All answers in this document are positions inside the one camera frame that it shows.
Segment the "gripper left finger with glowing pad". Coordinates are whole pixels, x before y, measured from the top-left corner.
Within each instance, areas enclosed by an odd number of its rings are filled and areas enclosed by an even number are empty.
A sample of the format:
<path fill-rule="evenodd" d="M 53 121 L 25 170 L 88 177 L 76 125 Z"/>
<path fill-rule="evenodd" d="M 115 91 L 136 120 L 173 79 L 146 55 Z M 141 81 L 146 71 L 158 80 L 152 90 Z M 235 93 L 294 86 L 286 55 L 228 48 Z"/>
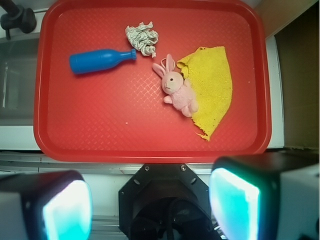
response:
<path fill-rule="evenodd" d="M 75 170 L 2 174 L 2 240 L 87 240 L 93 220 L 89 185 Z"/>

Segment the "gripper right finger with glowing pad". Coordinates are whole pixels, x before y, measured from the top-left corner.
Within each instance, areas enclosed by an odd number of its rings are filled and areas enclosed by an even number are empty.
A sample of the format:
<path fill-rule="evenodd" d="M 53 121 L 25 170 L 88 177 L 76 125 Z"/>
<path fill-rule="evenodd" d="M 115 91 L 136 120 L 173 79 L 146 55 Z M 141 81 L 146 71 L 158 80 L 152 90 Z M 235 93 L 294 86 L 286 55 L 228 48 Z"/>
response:
<path fill-rule="evenodd" d="M 210 174 L 209 202 L 229 240 L 317 240 L 320 156 L 314 152 L 222 156 Z"/>

